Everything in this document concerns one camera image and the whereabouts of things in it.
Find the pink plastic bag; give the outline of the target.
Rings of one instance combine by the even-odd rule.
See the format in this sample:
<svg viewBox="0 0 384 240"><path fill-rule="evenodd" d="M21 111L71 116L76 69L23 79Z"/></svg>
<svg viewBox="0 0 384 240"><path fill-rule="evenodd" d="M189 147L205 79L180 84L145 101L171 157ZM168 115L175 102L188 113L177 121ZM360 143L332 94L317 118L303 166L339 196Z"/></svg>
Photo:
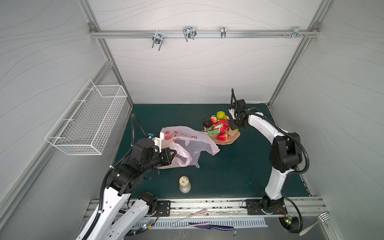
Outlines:
<svg viewBox="0 0 384 240"><path fill-rule="evenodd" d="M195 166L198 163L201 152L207 152L214 156L220 149L216 143L205 132L196 131L185 126L165 127L161 132L164 134L162 149L170 148L177 151L172 163L161 169L185 168Z"/></svg>

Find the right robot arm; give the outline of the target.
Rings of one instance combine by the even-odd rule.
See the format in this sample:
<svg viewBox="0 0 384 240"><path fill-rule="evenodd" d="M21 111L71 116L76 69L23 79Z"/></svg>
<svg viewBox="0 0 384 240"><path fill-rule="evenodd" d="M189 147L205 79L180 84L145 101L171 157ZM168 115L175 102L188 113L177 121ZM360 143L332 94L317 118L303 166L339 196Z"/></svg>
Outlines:
<svg viewBox="0 0 384 240"><path fill-rule="evenodd" d="M300 175L308 171L309 155L301 144L297 133L288 133L272 120L268 119L258 108L249 108L245 100L238 100L235 93L231 93L229 107L231 129L253 127L258 130L270 143L269 160L272 171L262 199L246 201L249 214L273 215L277 211L283 214L279 218L281 226L289 233L299 234L303 230L304 221L299 208L294 205L298 213L293 217L284 212L285 202L293 203L285 194L287 180L292 175Z"/></svg>

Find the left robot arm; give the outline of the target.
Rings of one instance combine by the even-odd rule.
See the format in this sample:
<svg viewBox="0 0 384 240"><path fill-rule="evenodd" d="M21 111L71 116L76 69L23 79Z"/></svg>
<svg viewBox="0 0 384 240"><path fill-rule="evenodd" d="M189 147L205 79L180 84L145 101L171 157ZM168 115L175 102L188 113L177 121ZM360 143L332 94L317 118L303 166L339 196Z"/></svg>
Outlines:
<svg viewBox="0 0 384 240"><path fill-rule="evenodd" d="M158 131L147 134L143 139L132 138L128 152L117 164L110 166L104 176L99 203L78 235L79 240L123 240L149 229L146 225L138 231L133 230L142 218L157 212L158 199L148 191L140 193L119 219L116 216L124 203L129 202L145 174L170 165L177 155L175 150L161 148L164 139L164 134Z"/></svg>

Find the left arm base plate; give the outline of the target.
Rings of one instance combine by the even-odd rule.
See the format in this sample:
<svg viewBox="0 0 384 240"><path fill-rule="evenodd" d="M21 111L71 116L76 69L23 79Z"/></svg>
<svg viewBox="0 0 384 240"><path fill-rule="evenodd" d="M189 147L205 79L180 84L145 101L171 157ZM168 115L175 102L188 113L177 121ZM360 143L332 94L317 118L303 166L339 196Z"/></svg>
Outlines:
<svg viewBox="0 0 384 240"><path fill-rule="evenodd" d="M171 201L157 201L156 206L150 211L150 217L169 217L171 212Z"/></svg>

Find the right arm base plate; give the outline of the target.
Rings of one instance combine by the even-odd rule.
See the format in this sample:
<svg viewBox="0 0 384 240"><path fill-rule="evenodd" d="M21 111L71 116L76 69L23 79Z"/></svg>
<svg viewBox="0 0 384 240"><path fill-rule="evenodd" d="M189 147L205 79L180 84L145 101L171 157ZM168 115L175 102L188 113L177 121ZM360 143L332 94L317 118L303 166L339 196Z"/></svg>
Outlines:
<svg viewBox="0 0 384 240"><path fill-rule="evenodd" d="M284 215L287 214L287 208L283 198L278 200L262 199L246 199L247 214L256 215Z"/></svg>

